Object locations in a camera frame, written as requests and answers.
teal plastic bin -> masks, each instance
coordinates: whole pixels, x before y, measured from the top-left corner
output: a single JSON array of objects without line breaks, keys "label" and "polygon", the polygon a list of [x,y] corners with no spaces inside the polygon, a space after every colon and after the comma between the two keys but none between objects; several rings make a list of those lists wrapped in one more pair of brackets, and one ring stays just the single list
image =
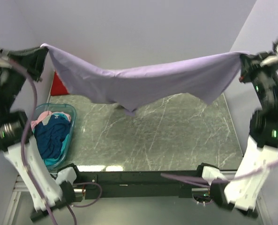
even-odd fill
[{"label": "teal plastic bin", "polygon": [[56,164],[46,166],[48,170],[52,170],[52,169],[58,167],[66,159],[68,149],[69,149],[69,146],[70,146],[70,142],[71,142],[73,129],[74,129],[74,126],[75,126],[76,110],[73,106],[71,106],[69,104],[45,103],[45,104],[41,104],[41,105],[36,107],[33,120],[36,120],[39,117],[39,115],[44,111],[64,112],[64,113],[67,113],[71,116],[71,128],[70,128],[70,132],[68,134],[68,139],[67,139],[67,143],[66,143],[66,147],[64,149],[64,152],[63,152],[60,160]]}]

white wall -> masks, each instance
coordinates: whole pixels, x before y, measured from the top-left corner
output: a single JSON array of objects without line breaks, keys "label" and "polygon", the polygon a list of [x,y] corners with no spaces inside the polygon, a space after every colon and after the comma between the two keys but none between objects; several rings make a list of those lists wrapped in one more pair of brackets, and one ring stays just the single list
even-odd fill
[{"label": "white wall", "polygon": [[255,0],[16,0],[39,41],[104,68],[227,52]]},{"label": "white wall", "polygon": [[[269,51],[278,36],[278,0],[257,0],[232,50],[247,49],[251,53]],[[251,84],[235,80],[225,91],[240,145],[245,150],[252,112],[260,103]],[[278,169],[267,179],[263,194],[273,224],[278,225]]]},{"label": "white wall", "polygon": [[[19,50],[39,45],[38,40],[21,15],[17,5],[11,0],[0,0],[0,47]],[[43,82],[37,85],[39,102],[46,102],[51,85],[51,64],[47,62],[42,76]],[[13,108],[23,108],[27,113],[32,106],[31,89],[24,85]],[[0,224],[8,207],[17,173],[14,168],[0,155]]]}]

marble table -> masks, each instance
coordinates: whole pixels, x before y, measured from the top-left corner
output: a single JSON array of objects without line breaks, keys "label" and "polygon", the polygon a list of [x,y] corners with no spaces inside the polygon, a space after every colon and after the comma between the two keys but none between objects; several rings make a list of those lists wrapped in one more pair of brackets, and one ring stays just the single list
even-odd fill
[{"label": "marble table", "polygon": [[77,121],[63,165],[88,171],[195,170],[206,162],[237,169],[242,152],[221,95],[212,105],[179,94],[142,107],[135,117],[117,105],[92,104],[81,96],[51,97],[70,104]]}]

lavender towel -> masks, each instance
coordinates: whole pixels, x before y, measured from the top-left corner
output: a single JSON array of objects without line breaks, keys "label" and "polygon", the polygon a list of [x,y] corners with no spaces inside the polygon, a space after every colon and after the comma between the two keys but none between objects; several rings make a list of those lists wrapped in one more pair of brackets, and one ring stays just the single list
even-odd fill
[{"label": "lavender towel", "polygon": [[228,52],[196,59],[121,70],[98,68],[48,44],[55,70],[70,94],[96,104],[118,103],[129,112],[161,98],[189,93],[211,104],[241,68],[240,54]]}]

red cloth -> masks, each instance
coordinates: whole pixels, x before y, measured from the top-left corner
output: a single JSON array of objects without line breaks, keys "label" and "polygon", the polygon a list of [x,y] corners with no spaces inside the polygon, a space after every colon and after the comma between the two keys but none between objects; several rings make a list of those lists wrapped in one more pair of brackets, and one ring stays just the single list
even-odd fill
[{"label": "red cloth", "polygon": [[54,72],[53,84],[51,86],[50,95],[59,96],[59,95],[68,95],[68,91],[63,85],[62,81],[59,79],[59,76]]}]

